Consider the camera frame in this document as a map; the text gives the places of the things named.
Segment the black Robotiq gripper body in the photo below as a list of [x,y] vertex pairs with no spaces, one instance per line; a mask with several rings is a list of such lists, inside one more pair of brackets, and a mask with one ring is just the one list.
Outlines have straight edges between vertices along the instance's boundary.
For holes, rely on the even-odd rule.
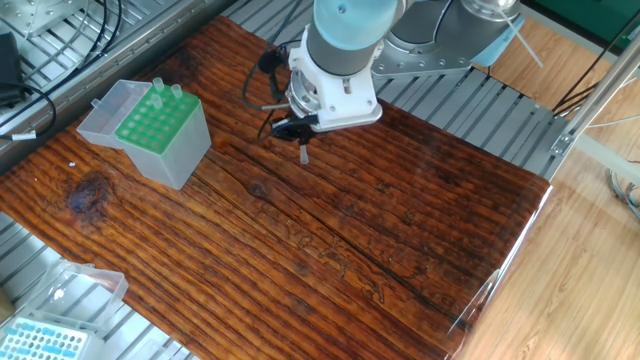
[[286,134],[302,134],[303,132],[315,132],[314,126],[319,124],[316,115],[309,115],[303,118],[290,116],[284,125]]

